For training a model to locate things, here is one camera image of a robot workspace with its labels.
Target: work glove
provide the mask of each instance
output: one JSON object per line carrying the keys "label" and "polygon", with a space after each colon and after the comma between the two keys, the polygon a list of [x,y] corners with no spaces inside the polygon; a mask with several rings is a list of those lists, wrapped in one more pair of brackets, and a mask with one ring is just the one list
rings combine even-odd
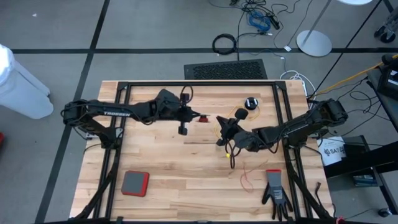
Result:
{"label": "work glove", "polygon": [[293,212],[293,207],[285,190],[282,187],[281,170],[267,170],[268,184],[264,195],[262,196],[262,204],[265,205],[269,198],[274,203],[274,211],[272,212],[272,219],[275,220],[276,212],[278,211],[278,219],[282,221],[282,214],[287,219],[287,208]]}

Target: white bucket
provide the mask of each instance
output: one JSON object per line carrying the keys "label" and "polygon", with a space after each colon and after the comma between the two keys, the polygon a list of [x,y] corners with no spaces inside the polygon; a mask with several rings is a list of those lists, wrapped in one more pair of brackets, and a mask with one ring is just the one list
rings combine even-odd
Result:
{"label": "white bucket", "polygon": [[0,45],[0,105],[32,119],[54,110],[49,89],[14,60],[10,49]]}

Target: wooden table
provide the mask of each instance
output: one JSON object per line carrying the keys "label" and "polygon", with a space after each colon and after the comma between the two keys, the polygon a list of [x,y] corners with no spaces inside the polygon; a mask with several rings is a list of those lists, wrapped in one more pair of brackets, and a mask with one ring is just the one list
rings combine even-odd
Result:
{"label": "wooden table", "polygon": [[[98,99],[113,102],[117,84],[117,81],[103,81]],[[305,113],[308,106],[301,82],[289,80],[286,84],[293,117]],[[176,95],[182,89],[180,86],[167,86],[167,82],[164,86],[135,86],[132,88],[130,104],[153,99],[162,88]],[[193,89],[194,97],[189,105],[195,111],[211,116],[210,123],[189,123],[187,136],[178,135],[178,122],[158,121],[145,126],[133,119],[127,120],[112,219],[122,216],[124,220],[272,221],[272,202],[268,201],[266,205],[261,203],[267,184],[266,169],[282,170],[282,184],[291,198],[282,147],[277,154],[267,150],[258,153],[244,150],[236,157],[235,170],[231,170],[224,148],[215,144],[217,137],[213,132],[217,123],[215,117],[227,116],[249,96],[259,100],[260,115],[251,121],[250,118],[257,113],[251,111],[248,119],[241,121],[240,125],[246,130],[278,125],[271,87],[194,86]],[[279,93],[279,96],[286,121],[282,94]],[[110,117],[97,117],[96,120],[109,126]],[[87,146],[97,143],[98,140],[88,141]],[[317,149],[315,141],[309,140],[308,145]],[[103,155],[104,149],[99,146],[92,147],[85,153],[71,217],[80,213],[96,192]],[[301,155],[309,191],[314,194],[316,183],[321,182],[320,199],[329,213],[333,214],[320,156],[306,148],[302,149]],[[121,193],[121,184],[127,170],[150,173],[145,197]],[[244,178],[243,184],[250,193],[241,185],[244,170],[252,190]],[[297,193],[301,216],[304,217],[305,209],[298,188]],[[106,198],[107,192],[101,206],[101,217],[104,216]]]}

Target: yellow cable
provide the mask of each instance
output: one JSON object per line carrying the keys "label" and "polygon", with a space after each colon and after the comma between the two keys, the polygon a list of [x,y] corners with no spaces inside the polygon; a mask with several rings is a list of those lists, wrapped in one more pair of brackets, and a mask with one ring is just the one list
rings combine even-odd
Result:
{"label": "yellow cable", "polygon": [[[398,57],[398,54],[392,56],[392,58],[397,58],[397,57]],[[336,88],[336,86],[341,85],[341,84],[343,84],[343,83],[345,83],[345,82],[348,82],[348,81],[350,81],[350,80],[352,80],[352,79],[354,79],[354,78],[356,78],[356,77],[358,77],[358,76],[360,76],[360,75],[362,75],[362,74],[364,74],[364,73],[366,73],[366,72],[368,72],[368,71],[370,71],[370,70],[372,70],[372,69],[375,69],[377,66],[380,66],[380,65],[382,65],[382,64],[383,64],[383,63],[380,62],[380,63],[378,63],[377,65],[375,65],[375,66],[373,66],[373,67],[371,67],[371,68],[368,68],[368,69],[366,69],[366,70],[363,70],[362,72],[359,72],[359,73],[353,75],[352,77],[346,78],[346,79],[344,79],[344,80],[342,80],[342,81],[340,81],[340,82],[338,82],[338,83],[336,83],[336,84],[334,84],[334,85],[332,85],[332,86],[329,86],[328,88],[326,88],[326,89],[324,89],[324,90],[322,90],[322,91],[319,91],[315,96],[320,95],[320,94],[322,94],[322,93],[324,93],[324,92],[330,91],[331,89]]]}
{"label": "yellow cable", "polygon": [[[232,110],[228,113],[228,115],[226,116],[226,118],[229,118],[229,116],[231,116],[232,112],[236,109],[236,108],[243,108],[243,106],[235,106],[234,108],[232,108]],[[252,121],[254,119],[256,119],[259,115],[260,115],[260,107],[258,106],[258,112],[256,113],[256,115],[254,115],[252,118],[250,118],[249,120]],[[217,136],[217,138],[221,138],[221,136],[218,134],[217,132],[217,123],[214,125],[214,134]]]}

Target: white stand base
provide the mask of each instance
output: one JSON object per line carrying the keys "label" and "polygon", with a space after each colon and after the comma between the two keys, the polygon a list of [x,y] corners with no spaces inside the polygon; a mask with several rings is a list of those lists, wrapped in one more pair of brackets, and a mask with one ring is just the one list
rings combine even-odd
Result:
{"label": "white stand base", "polygon": [[329,37],[319,31],[313,30],[305,44],[303,44],[308,32],[310,31],[305,30],[297,36],[296,43],[300,50],[314,57],[328,55],[331,52],[331,41]]}

